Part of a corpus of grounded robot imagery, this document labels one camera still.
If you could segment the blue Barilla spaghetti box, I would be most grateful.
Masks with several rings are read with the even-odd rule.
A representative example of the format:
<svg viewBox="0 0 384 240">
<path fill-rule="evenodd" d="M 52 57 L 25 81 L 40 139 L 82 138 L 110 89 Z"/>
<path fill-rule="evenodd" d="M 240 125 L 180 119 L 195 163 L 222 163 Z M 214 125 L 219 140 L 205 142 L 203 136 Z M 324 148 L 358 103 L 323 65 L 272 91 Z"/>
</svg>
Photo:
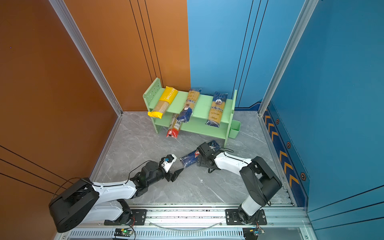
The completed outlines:
<svg viewBox="0 0 384 240">
<path fill-rule="evenodd" d="M 215 141 L 212 140 L 207 143 L 208 146 L 213 149 L 213 150 L 218 150 L 221 146 Z M 195 164 L 198 162 L 198 158 L 200 156 L 200 152 L 198 149 L 194 150 L 193 152 L 187 154 L 186 156 L 182 157 L 180 159 L 180 162 L 183 164 L 184 168 L 188 168 L 191 165 Z"/>
</svg>

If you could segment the red spaghetti bag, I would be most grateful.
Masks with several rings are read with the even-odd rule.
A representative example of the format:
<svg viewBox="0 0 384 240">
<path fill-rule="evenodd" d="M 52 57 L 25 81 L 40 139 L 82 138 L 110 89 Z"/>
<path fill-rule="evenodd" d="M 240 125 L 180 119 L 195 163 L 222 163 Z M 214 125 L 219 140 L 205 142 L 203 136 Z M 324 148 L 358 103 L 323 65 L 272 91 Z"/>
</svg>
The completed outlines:
<svg viewBox="0 0 384 240">
<path fill-rule="evenodd" d="M 178 114 L 173 114 L 170 122 L 170 126 L 167 131 L 167 137 L 177 138 L 180 132 L 182 123 L 178 121 Z"/>
</svg>

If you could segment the yellow blue spaghetti bag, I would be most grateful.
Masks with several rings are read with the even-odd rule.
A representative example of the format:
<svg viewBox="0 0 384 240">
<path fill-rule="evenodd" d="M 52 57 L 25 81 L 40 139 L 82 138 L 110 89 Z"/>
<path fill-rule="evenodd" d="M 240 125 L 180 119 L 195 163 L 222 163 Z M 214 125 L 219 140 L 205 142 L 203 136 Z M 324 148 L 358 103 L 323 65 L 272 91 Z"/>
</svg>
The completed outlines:
<svg viewBox="0 0 384 240">
<path fill-rule="evenodd" d="M 199 99 L 200 93 L 202 89 L 190 89 L 186 102 L 184 104 L 183 110 L 180 112 L 180 114 L 177 117 L 177 121 L 182 123 L 187 123 L 192 114 L 193 110 L 196 106 L 196 103 Z"/>
</svg>

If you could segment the blue yellow pasta bag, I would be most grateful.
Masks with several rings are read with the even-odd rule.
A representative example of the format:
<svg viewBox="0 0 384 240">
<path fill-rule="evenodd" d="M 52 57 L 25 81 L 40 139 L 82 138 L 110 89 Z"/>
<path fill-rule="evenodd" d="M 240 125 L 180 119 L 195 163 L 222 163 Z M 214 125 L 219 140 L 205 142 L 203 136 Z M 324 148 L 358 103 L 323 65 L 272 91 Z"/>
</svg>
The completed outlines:
<svg viewBox="0 0 384 240">
<path fill-rule="evenodd" d="M 206 125 L 219 128 L 228 94 L 215 92 Z"/>
</svg>

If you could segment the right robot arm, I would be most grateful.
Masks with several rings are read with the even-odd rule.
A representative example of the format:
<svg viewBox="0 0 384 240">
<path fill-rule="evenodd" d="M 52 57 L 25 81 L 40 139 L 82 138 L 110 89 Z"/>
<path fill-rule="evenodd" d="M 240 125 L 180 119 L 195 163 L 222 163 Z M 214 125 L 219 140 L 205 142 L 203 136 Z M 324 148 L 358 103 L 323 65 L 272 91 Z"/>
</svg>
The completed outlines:
<svg viewBox="0 0 384 240">
<path fill-rule="evenodd" d="M 208 143 L 197 148 L 200 153 L 197 165 L 208 169 L 226 170 L 242 177 L 248 197 L 237 210 L 235 223 L 257 225 L 261 208 L 270 205 L 271 198 L 282 188 L 282 182 L 261 157 L 245 159 L 230 155 L 224 149 L 214 150 Z"/>
</svg>

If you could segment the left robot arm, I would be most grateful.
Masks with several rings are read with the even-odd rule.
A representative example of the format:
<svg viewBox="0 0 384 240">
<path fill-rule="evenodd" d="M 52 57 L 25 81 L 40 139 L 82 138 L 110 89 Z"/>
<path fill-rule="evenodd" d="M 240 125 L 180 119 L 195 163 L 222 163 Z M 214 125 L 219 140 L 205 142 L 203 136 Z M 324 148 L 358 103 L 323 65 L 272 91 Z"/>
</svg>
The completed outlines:
<svg viewBox="0 0 384 240">
<path fill-rule="evenodd" d="M 68 232 L 82 223 L 103 221 L 106 226 L 130 225 L 133 210 L 127 200 L 147 193 L 149 187 L 163 179 L 174 182 L 183 169 L 170 172 L 172 162 L 166 157 L 159 163 L 147 161 L 132 178 L 115 183 L 78 180 L 49 203 L 57 232 Z"/>
</svg>

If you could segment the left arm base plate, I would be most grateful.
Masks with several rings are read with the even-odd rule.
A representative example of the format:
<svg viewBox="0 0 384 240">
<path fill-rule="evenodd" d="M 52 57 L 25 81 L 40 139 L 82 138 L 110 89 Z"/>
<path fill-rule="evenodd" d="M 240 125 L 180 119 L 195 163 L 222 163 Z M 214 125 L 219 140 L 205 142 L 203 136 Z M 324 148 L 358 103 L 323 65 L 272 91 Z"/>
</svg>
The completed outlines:
<svg viewBox="0 0 384 240">
<path fill-rule="evenodd" d="M 114 221 L 105 220 L 105 226 L 144 226 L 147 217 L 146 209 L 123 211 Z"/>
</svg>

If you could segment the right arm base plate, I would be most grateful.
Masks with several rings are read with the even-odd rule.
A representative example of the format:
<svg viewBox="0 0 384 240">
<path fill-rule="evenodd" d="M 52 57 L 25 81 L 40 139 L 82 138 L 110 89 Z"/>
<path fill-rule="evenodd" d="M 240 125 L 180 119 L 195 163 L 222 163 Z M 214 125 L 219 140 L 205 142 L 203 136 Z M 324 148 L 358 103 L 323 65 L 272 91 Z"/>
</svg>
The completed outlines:
<svg viewBox="0 0 384 240">
<path fill-rule="evenodd" d="M 226 223 L 229 226 L 234 225 L 267 225 L 266 214 L 263 209 L 256 211 L 252 216 L 249 216 L 243 210 L 226 209 Z"/>
</svg>

